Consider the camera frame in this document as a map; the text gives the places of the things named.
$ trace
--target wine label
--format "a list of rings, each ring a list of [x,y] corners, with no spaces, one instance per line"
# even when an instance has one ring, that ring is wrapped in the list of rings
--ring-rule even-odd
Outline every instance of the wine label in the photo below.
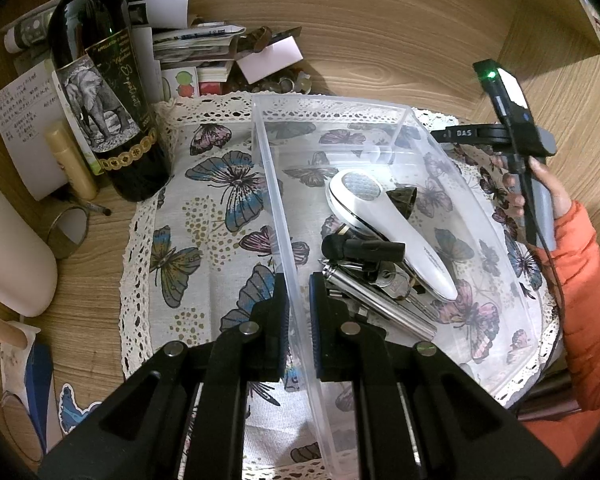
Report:
[[[56,73],[91,150],[108,152],[136,136],[155,138],[128,30],[90,46],[86,53]],[[117,169],[110,164],[103,168]]]

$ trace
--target handwritten note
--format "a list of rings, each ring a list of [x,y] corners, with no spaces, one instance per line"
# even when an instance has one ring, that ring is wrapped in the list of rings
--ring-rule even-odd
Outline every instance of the handwritten note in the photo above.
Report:
[[[64,119],[50,73],[50,61],[43,61],[0,90],[0,134],[36,200],[67,182],[44,136],[53,123]]]

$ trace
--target coins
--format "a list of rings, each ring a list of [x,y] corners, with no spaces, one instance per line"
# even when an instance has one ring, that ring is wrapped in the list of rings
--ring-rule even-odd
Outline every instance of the coins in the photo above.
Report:
[[[122,152],[117,156],[110,156],[109,158],[99,158],[98,162],[105,171],[119,170],[126,166],[130,166],[135,160],[139,160],[146,152],[151,149],[158,140],[158,135],[155,128],[149,131],[149,134],[144,136],[139,144],[134,144],[129,148],[128,152]]]

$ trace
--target wooden dowel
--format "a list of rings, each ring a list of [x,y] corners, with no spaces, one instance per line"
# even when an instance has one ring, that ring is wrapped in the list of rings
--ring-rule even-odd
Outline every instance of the wooden dowel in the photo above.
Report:
[[[0,343],[8,343],[24,349],[27,347],[27,336],[19,328],[0,319]]]

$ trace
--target dark green glass bottle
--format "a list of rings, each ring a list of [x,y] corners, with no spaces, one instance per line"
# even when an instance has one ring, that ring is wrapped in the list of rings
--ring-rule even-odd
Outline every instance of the dark green glass bottle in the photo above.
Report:
[[[126,200],[169,177],[121,9],[122,0],[61,0],[49,22],[56,74],[78,126]]]

